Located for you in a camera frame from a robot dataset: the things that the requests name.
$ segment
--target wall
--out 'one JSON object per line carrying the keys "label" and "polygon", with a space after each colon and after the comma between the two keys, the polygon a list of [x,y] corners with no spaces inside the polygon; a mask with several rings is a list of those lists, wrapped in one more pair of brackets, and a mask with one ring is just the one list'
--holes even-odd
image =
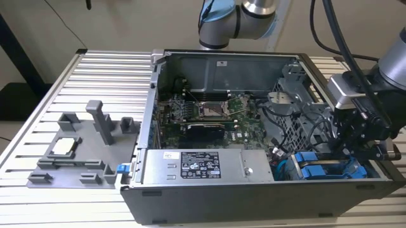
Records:
{"label": "wall", "polygon": [[[48,0],[89,49],[199,48],[200,0]],[[0,13],[44,80],[52,82],[80,42],[42,0],[0,0]],[[267,40],[233,40],[232,50],[263,51]]]}
{"label": "wall", "polygon": [[[406,25],[406,5],[395,0],[334,0],[332,4],[351,52],[382,57]],[[292,0],[275,51],[335,56],[314,42],[308,9],[310,0]],[[315,28],[324,45],[336,49],[320,0],[315,5]],[[371,64],[370,61],[360,61],[362,67]]]}

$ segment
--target cable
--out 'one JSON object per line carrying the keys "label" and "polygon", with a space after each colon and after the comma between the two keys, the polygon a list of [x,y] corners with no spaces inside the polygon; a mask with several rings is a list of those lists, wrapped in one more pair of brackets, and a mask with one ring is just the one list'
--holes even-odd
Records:
{"label": "cable", "polygon": [[46,5],[50,7],[52,11],[54,12],[56,16],[58,17],[58,19],[62,22],[62,25],[65,26],[65,28],[70,31],[70,33],[73,34],[73,36],[77,38],[77,40],[80,41],[81,45],[84,46],[85,49],[88,49],[86,45],[82,43],[81,39],[78,38],[78,36],[76,35],[76,33],[69,29],[68,25],[65,24],[61,16],[58,15],[58,13],[56,12],[54,8],[52,7],[52,5],[48,3],[46,0],[44,0],[44,2],[46,3]]}
{"label": "cable", "polygon": [[284,152],[287,152],[287,150],[283,148],[283,144],[284,144],[285,138],[287,138],[285,130],[284,130],[284,128],[279,125],[279,123],[276,123],[276,121],[273,121],[273,120],[268,117],[265,108],[261,108],[261,112],[263,112],[263,114],[264,114],[267,120],[268,120],[277,128],[280,128],[280,130],[281,130],[281,132],[283,132],[283,139],[281,139],[281,142],[279,143],[279,146],[277,146],[277,147],[279,147]]}
{"label": "cable", "polygon": [[339,50],[342,51],[342,57],[352,71],[354,76],[358,79],[359,85],[362,87],[362,90],[366,94],[366,97],[370,100],[370,104],[371,104],[371,108],[372,111],[378,113],[378,115],[380,116],[380,121],[382,121],[382,126],[384,128],[388,128],[391,125],[391,121],[387,117],[387,114],[384,112],[384,109],[382,107],[380,101],[376,98],[374,91],[371,90],[370,86],[368,86],[368,81],[362,73],[362,70],[352,58],[350,49],[347,47],[347,44],[343,40],[343,34],[342,34],[342,30],[336,21],[336,17],[335,17],[335,12],[334,12],[334,8],[332,8],[332,3],[331,0],[323,0],[323,5],[324,5],[324,11],[326,11],[326,15],[327,15],[327,20],[328,20],[328,24],[330,24],[330,28],[331,28],[331,32],[334,35],[334,39],[338,45]]}
{"label": "cable", "polygon": [[0,136],[0,139],[2,139],[2,140],[5,140],[5,141],[9,141],[9,142],[12,141],[10,139],[6,139],[6,138],[4,138],[4,137],[1,137],[1,136]]}
{"label": "cable", "polygon": [[201,4],[201,9],[200,9],[200,13],[199,13],[199,22],[197,22],[197,31],[200,33],[200,22],[201,22],[201,12],[203,12],[203,8],[204,8],[204,2],[205,0],[203,0],[203,4]]}
{"label": "cable", "polygon": [[[338,50],[335,50],[335,49],[327,47],[327,46],[322,43],[322,41],[319,41],[319,39],[318,39],[318,34],[316,34],[316,30],[315,30],[315,22],[314,22],[314,19],[315,19],[315,18],[314,18],[314,14],[315,14],[315,1],[316,1],[316,0],[311,0],[311,4],[310,4],[310,30],[311,30],[312,38],[314,38],[314,40],[315,40],[318,46],[319,46],[322,49],[324,49],[326,51],[328,51],[328,52],[331,52],[331,53],[334,53],[334,54],[336,54],[336,55],[342,55],[342,53],[340,53]],[[370,60],[370,61],[375,61],[375,62],[378,62],[378,60],[379,60],[379,59],[375,58],[375,57],[363,56],[363,55],[356,55],[356,54],[352,54],[352,57],[354,57],[354,58],[359,58],[359,59],[364,59],[364,60]]]}
{"label": "cable", "polygon": [[319,122],[316,122],[316,124],[312,126],[312,128],[310,129],[310,132],[308,132],[308,135],[307,135],[307,144],[308,146],[315,150],[315,152],[320,153],[316,146],[314,144],[311,144],[311,136],[312,136],[312,133],[316,129],[316,127],[322,124],[322,123],[326,123],[327,126],[330,126],[330,121],[328,120],[320,120]]}
{"label": "cable", "polygon": [[204,24],[204,19],[205,19],[207,16],[208,16],[208,13],[209,13],[209,11],[211,11],[211,7],[213,6],[215,0],[211,0],[211,2],[209,2],[208,6],[207,6],[207,8],[205,8],[205,10],[204,10],[204,12],[203,12],[203,14],[201,14],[201,11],[203,11],[203,8],[204,8],[204,2],[205,2],[205,1],[203,0],[201,10],[200,10],[200,14],[199,14],[199,34],[200,34],[201,26],[203,26],[203,24]]}
{"label": "cable", "polygon": [[293,114],[299,114],[300,113],[300,112],[295,112],[295,111],[292,111],[289,114],[275,113],[267,106],[259,106],[259,104],[265,103],[265,102],[267,102],[267,100],[259,100],[259,101],[255,102],[255,105],[259,108],[264,108],[267,110],[267,112],[271,113],[275,116],[288,117],[288,116],[292,116]]}

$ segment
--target warning label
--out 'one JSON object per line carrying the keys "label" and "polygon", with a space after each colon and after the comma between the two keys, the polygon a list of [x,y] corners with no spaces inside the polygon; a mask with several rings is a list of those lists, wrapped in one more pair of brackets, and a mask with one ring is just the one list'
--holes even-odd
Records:
{"label": "warning label", "polygon": [[221,178],[217,152],[181,152],[180,162],[181,178]]}

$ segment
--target blue latch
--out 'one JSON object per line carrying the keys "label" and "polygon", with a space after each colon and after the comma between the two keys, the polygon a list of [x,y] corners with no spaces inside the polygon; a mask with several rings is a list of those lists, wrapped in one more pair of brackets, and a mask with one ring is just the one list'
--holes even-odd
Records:
{"label": "blue latch", "polygon": [[124,164],[117,165],[116,173],[129,174],[129,165],[124,165]]}

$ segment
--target aluminum extrusion table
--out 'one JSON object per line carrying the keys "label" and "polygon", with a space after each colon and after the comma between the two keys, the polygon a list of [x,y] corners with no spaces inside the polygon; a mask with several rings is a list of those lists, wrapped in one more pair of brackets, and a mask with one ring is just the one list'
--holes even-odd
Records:
{"label": "aluminum extrusion table", "polygon": [[[326,78],[347,70],[346,64],[331,57],[311,60]],[[0,225],[16,228],[141,227],[133,221],[117,190],[28,189],[25,183],[58,130],[56,121],[62,112],[76,112],[78,119],[89,120],[86,102],[101,100],[103,111],[112,120],[131,116],[141,121],[151,72],[151,53],[89,50],[74,55],[0,155]],[[403,152],[402,160],[394,164],[406,176],[403,132],[394,142]],[[339,218],[200,223],[183,227],[403,228],[406,188],[383,199],[364,201]]]}

